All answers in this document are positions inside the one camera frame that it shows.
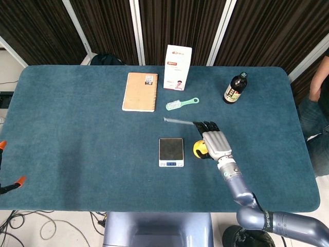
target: black bag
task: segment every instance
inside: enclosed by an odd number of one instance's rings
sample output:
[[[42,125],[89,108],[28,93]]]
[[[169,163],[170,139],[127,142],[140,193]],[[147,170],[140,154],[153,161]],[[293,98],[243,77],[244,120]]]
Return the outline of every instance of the black bag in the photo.
[[[98,54],[93,57],[90,65],[124,65],[124,63],[111,54]]]
[[[270,235],[264,231],[250,231],[232,225],[224,231],[223,247],[275,247]]]

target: digital scale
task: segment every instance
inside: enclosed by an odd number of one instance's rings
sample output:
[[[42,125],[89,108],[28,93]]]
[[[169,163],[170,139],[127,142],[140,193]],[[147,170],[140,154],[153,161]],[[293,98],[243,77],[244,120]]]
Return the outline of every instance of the digital scale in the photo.
[[[159,139],[159,167],[183,167],[183,138]]]

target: spiral notebook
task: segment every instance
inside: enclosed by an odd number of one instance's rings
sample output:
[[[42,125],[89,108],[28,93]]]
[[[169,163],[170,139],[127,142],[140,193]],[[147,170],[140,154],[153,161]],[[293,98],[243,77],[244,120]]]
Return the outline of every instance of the spiral notebook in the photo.
[[[129,73],[122,109],[133,112],[154,112],[158,75]]]

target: green brush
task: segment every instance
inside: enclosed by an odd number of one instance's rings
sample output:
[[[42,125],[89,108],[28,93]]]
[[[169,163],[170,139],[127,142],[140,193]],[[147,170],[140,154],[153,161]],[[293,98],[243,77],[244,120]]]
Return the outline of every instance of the green brush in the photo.
[[[200,100],[198,98],[193,98],[193,99],[183,101],[183,102],[180,102],[179,100],[175,100],[173,102],[167,103],[166,104],[166,109],[168,111],[171,111],[171,110],[174,110],[174,109],[181,108],[183,105],[186,105],[186,104],[197,104],[199,102],[200,102]]]

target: dark curtain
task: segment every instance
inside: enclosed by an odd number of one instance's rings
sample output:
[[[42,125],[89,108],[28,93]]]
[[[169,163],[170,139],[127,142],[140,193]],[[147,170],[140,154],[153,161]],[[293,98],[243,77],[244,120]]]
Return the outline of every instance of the dark curtain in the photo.
[[[238,0],[215,65],[289,74],[328,33],[328,0]]]
[[[206,65],[225,0],[139,0],[146,65],[164,65],[167,45],[192,47]]]
[[[71,0],[92,52],[138,65],[129,0]]]
[[[80,64],[87,54],[61,0],[2,0],[0,36],[28,65]]]
[[[310,67],[308,67],[295,81],[291,84],[291,89],[293,91],[294,99],[296,105],[303,100],[303,98],[309,94],[309,85],[310,81],[313,78],[313,75],[317,71],[323,56],[318,58]]]

